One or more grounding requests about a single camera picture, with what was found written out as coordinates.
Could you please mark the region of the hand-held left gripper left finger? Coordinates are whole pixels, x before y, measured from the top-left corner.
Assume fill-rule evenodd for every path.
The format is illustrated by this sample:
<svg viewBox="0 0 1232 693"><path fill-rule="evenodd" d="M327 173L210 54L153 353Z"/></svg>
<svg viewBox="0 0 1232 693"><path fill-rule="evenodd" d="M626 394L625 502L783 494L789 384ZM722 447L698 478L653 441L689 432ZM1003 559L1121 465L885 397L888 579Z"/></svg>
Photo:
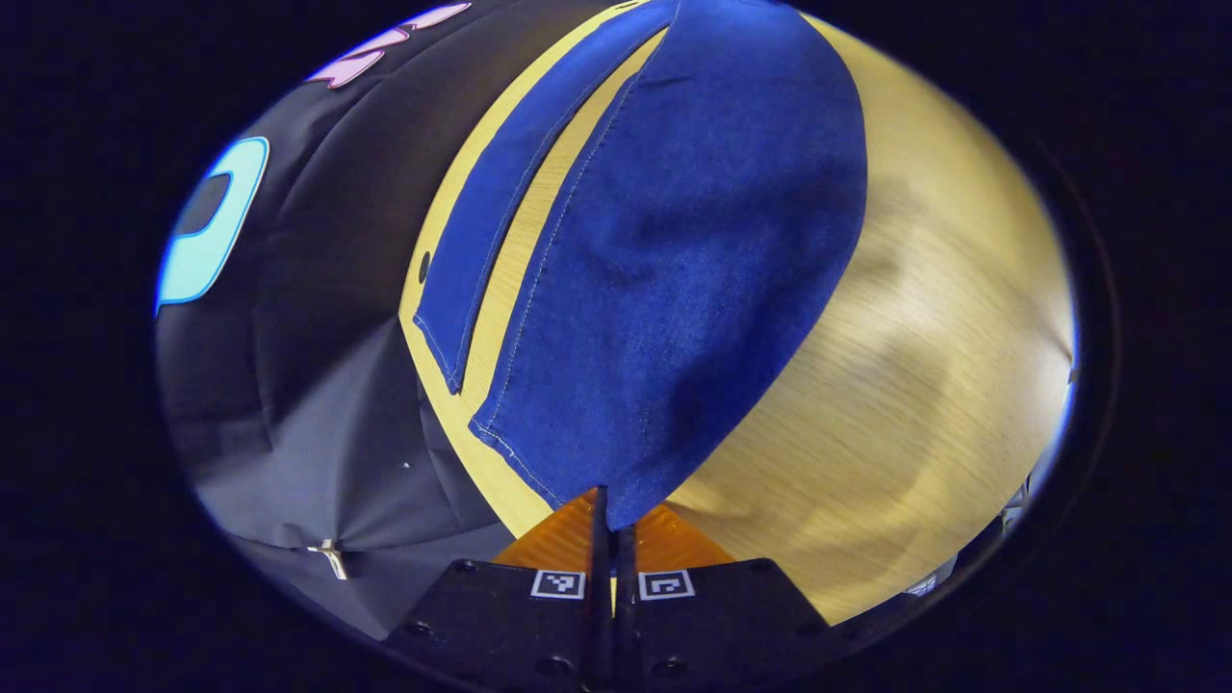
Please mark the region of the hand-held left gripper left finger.
<svg viewBox="0 0 1232 693"><path fill-rule="evenodd" d="M496 560L448 564L384 649L462 692L612 691L606 508L590 490Z"/></svg>

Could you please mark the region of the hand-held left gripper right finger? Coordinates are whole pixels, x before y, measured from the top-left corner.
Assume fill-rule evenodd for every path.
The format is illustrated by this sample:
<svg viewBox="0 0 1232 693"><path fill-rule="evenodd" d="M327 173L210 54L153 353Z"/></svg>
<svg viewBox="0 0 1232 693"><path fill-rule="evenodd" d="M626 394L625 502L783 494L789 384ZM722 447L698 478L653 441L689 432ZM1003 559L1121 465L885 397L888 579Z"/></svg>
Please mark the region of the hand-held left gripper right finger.
<svg viewBox="0 0 1232 693"><path fill-rule="evenodd" d="M616 531L616 692L775 692L834 661L834 630L766 557L703 564L653 524Z"/></svg>

